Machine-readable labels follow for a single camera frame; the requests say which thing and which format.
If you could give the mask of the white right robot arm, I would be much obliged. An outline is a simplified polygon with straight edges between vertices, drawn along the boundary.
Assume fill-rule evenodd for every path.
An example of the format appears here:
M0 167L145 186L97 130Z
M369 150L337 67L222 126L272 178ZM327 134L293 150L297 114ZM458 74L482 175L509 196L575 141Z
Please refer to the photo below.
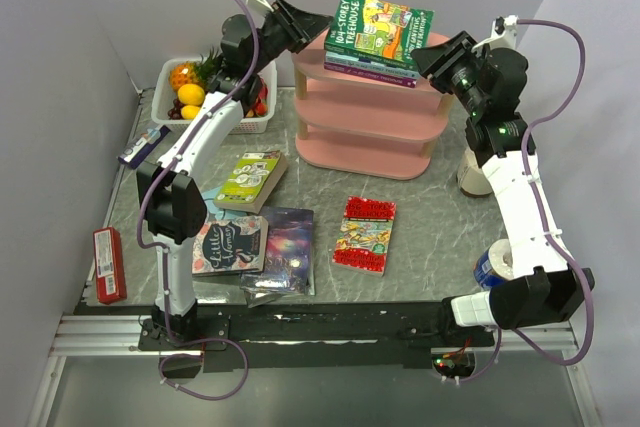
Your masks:
M564 322L580 307L592 315L593 274L576 265L561 241L536 172L536 145L517 111L527 59L509 47L478 47L466 32L411 56L421 76L468 113L467 143L498 202L513 261L512 279L449 300L450 312L437 321L439 338L456 346L476 326Z

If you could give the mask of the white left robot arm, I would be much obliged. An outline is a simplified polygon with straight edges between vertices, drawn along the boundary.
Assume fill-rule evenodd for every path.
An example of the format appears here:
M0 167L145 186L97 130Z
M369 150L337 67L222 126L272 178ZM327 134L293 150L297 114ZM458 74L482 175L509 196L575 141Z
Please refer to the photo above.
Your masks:
M197 186L202 165L241 122L261 90L260 72L283 52L299 53L326 31L334 18L276 0L257 27L249 11L222 25L218 70L202 110L179 140L156 162L136 170L140 202L137 229L152 236L141 248L156 252L158 290L151 313L154 329L177 349L199 334L193 287L193 243L208 209Z

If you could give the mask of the light blue 143-storey treehouse book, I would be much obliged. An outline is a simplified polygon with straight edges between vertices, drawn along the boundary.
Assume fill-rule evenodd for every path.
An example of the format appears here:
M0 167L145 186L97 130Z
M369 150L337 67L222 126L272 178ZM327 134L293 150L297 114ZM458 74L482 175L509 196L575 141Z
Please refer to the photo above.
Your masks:
M357 57L337 54L329 51L325 52L325 61L330 64L342 65L345 67L357 68L369 72L391 75L395 77L403 77L413 80L417 80L420 77L418 72L411 69L387 66L385 64L370 61L367 59L359 59Z

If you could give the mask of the green 104-storey treehouse book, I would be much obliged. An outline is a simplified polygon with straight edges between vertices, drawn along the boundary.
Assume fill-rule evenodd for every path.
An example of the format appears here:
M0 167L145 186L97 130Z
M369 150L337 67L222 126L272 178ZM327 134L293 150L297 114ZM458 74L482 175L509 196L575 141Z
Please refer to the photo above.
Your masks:
M382 0L340 0L328 52L414 71L411 52L427 46L435 12Z

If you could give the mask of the purple 117-storey treehouse book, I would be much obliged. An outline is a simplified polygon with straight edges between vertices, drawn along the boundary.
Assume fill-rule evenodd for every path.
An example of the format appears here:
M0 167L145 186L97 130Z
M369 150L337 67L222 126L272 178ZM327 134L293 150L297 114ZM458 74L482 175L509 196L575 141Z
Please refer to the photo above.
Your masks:
M397 85L397 86L408 87L408 88L415 88L417 85L417 80L413 78L397 77L397 76L388 75L384 73L376 73L376 72L359 69L356 67L343 66L339 64L333 64L333 63L325 63L323 67L329 71L339 72L345 75L356 76L359 78L383 82L391 85Z

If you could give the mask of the dark purple book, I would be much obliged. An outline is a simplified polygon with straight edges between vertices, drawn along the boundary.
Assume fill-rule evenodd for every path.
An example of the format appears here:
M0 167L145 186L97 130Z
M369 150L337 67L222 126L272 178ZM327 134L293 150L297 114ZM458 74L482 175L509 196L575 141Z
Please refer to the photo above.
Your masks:
M312 270L313 211L264 206L260 214L269 226L264 268L242 274L240 288L250 293L305 294Z

